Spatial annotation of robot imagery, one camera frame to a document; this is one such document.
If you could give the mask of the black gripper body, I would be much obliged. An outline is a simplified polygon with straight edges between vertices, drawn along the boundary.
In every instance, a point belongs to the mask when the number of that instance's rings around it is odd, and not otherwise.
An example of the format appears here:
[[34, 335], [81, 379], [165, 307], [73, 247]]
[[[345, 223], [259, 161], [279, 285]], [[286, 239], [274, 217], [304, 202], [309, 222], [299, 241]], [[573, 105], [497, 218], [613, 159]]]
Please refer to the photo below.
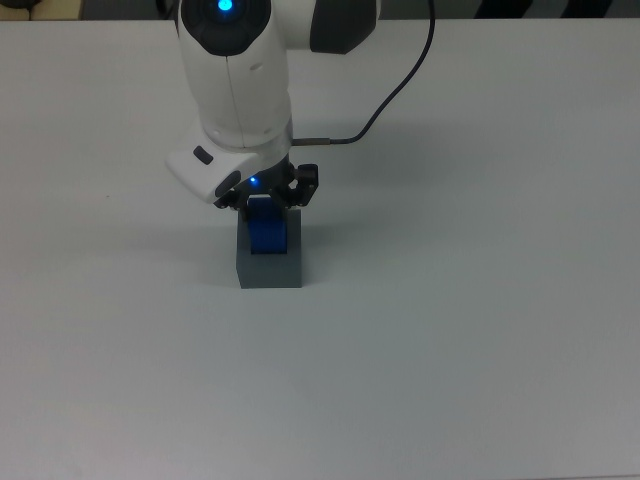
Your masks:
[[268, 195], [271, 190], [286, 189], [295, 180], [295, 167], [289, 156], [276, 165], [255, 173], [236, 185], [232, 191], [248, 196]]

